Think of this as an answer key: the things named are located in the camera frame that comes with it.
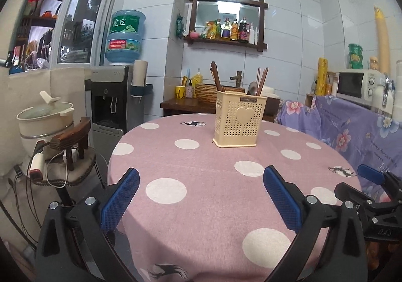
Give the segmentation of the white microwave oven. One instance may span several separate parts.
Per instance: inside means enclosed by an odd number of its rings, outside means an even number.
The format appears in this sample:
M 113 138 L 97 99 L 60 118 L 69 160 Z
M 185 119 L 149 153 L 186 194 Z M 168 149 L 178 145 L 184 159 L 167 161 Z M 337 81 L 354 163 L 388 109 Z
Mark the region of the white microwave oven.
M 394 103 L 394 83 L 387 74 L 372 69 L 344 69 L 338 73 L 338 98 L 372 106 L 377 87 L 388 87 L 388 95 L 382 96 L 381 106 Z

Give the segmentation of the bronze faucet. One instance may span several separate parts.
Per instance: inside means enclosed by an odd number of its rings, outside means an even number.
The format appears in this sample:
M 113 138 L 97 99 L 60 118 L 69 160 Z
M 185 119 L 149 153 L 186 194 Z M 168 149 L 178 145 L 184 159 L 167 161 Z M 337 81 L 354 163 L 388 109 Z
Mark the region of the bronze faucet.
M 238 70 L 235 76 L 230 77 L 230 80 L 235 82 L 235 87 L 240 88 L 242 85 L 242 72 Z

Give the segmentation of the dark wooden counter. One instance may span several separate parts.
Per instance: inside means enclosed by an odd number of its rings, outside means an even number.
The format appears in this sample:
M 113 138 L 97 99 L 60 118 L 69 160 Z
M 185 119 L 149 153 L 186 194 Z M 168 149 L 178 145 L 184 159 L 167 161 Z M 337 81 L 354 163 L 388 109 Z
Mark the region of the dark wooden counter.
M 264 110 L 263 119 L 265 121 L 273 122 L 279 110 L 280 99 L 268 98 L 266 101 L 266 108 Z M 163 116 L 203 113 L 215 114 L 216 104 L 200 102 L 197 99 L 176 99 L 164 101 L 160 103 L 160 108 L 163 110 Z

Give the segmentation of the window with frame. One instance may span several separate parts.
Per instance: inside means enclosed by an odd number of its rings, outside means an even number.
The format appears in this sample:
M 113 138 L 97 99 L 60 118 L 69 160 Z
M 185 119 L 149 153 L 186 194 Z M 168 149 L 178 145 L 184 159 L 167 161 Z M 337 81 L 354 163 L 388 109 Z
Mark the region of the window with frame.
M 112 1 L 22 0 L 6 68 L 20 73 L 101 64 Z

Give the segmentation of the yellow soap bottle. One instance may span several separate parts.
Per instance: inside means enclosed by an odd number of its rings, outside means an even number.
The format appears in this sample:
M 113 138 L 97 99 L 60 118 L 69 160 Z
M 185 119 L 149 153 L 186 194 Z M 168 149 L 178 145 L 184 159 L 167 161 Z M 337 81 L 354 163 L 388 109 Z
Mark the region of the yellow soap bottle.
M 191 83 L 193 88 L 195 88 L 197 85 L 202 84 L 202 82 L 203 82 L 203 76 L 200 73 L 200 68 L 198 68 L 197 73 L 191 79 Z

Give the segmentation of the cream cooking pot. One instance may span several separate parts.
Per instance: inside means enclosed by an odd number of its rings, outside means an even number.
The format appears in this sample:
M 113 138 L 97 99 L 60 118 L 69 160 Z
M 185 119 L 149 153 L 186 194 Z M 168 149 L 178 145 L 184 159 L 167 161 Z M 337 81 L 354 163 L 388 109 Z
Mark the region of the cream cooking pot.
M 62 102 L 60 97 L 52 97 L 46 91 L 39 95 L 41 104 L 25 108 L 16 116 L 22 145 L 30 156 L 37 141 L 47 143 L 74 125 L 75 108 L 71 102 Z

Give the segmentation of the woven brown basin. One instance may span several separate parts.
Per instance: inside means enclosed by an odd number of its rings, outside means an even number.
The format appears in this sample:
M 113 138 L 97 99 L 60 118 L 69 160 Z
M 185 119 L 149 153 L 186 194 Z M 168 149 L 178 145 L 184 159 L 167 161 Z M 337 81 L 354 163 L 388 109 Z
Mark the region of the woven brown basin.
M 225 91 L 245 93 L 245 89 L 241 87 L 223 86 Z M 204 104 L 216 105 L 217 88 L 216 85 L 197 84 L 195 86 L 195 98 Z

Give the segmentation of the purple floral cloth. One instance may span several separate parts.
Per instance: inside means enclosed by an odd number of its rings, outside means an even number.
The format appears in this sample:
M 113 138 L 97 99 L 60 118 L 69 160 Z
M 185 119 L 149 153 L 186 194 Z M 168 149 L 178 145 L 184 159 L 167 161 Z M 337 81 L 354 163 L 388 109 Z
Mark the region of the purple floral cloth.
M 401 177 L 401 122 L 335 96 L 316 96 L 311 106 L 286 100 L 276 121 L 325 143 L 348 162 L 331 170 L 356 177 L 365 164 Z

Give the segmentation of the yellow roll package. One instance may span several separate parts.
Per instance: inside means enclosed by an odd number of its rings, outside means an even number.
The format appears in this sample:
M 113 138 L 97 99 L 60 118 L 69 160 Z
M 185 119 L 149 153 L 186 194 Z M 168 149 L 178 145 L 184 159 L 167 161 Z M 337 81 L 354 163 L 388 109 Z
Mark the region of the yellow roll package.
M 320 57 L 318 59 L 318 72 L 316 81 L 317 96 L 323 96 L 325 94 L 327 71 L 328 71 L 328 60 Z

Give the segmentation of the pink polka dot tablecloth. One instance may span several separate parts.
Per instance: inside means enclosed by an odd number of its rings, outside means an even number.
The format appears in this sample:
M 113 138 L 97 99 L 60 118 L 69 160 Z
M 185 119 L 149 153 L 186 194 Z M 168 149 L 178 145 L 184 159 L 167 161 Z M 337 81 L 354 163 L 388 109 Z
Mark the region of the pink polka dot tablecloth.
M 324 204 L 337 204 L 337 184 L 360 185 L 340 154 L 295 129 L 264 122 L 256 146 L 220 148 L 214 127 L 213 115 L 163 117 L 112 152 L 109 183 L 140 175 L 119 227 L 144 281 L 264 281 L 295 236 L 265 190 L 267 166 Z

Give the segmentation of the dark wooden chair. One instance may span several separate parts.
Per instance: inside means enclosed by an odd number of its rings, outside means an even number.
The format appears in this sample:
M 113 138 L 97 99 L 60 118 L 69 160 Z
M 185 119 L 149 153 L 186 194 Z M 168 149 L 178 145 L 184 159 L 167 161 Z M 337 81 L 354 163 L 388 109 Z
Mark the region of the dark wooden chair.
M 27 174 L 34 184 L 55 188 L 64 206 L 74 205 L 67 188 L 81 184 L 95 168 L 90 131 L 91 119 L 82 117 L 71 129 L 35 145 Z

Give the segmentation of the blue water jug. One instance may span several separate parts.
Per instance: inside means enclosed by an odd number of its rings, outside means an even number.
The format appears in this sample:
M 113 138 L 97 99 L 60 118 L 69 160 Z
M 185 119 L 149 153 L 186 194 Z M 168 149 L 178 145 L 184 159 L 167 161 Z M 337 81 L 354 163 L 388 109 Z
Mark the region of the blue water jug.
M 111 18 L 105 58 L 110 63 L 132 64 L 140 58 L 146 16 L 137 10 L 118 10 Z

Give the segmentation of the wooden wall shelf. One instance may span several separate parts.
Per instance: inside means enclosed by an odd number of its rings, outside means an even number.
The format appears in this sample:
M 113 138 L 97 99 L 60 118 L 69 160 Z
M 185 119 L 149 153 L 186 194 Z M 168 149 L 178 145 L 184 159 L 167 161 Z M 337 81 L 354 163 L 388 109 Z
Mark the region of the wooden wall shelf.
M 190 19 L 184 40 L 247 47 L 263 52 L 264 0 L 189 0 Z

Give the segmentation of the black water dispenser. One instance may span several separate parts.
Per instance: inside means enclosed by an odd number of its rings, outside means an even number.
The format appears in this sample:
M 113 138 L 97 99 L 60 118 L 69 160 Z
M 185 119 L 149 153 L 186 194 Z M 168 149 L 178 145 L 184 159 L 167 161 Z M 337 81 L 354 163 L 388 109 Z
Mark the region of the black water dispenser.
M 109 162 L 121 137 L 144 123 L 144 102 L 131 95 L 132 65 L 99 66 L 91 70 L 93 146 L 100 165 Z

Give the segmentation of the beige plastic utensil holder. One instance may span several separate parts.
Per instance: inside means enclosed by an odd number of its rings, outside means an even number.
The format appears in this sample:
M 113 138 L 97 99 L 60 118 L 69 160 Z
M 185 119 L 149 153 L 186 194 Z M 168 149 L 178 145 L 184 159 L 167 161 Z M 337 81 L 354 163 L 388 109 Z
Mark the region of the beige plastic utensil holder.
M 220 148 L 255 147 L 266 97 L 217 91 L 213 142 Z

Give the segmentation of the dark metal spoon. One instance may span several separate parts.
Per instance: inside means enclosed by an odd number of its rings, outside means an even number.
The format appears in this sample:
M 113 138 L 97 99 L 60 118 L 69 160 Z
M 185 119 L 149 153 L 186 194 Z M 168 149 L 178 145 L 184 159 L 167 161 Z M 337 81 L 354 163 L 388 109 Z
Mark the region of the dark metal spoon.
M 251 95 L 251 96 L 256 96 L 256 95 L 257 95 L 257 92 L 258 92 L 258 84 L 257 84 L 257 82 L 253 81 L 253 82 L 251 82 L 251 83 L 249 84 L 249 88 L 248 88 L 247 94 L 248 94 L 248 95 Z

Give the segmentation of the brown cream rice cooker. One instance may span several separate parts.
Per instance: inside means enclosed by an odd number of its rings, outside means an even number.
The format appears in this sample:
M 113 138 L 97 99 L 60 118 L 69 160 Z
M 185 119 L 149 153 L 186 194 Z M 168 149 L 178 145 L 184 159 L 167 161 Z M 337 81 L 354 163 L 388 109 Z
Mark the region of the brown cream rice cooker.
M 261 96 L 266 98 L 263 119 L 265 121 L 274 122 L 279 110 L 281 98 L 275 94 L 275 90 L 272 87 L 267 86 L 262 88 Z

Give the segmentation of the yellow mug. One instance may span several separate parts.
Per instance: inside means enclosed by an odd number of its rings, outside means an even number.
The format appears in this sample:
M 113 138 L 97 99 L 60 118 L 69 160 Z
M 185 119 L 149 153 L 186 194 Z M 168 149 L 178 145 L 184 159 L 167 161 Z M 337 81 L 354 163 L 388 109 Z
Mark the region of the yellow mug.
M 176 86 L 175 87 L 175 98 L 185 99 L 186 98 L 186 86 Z

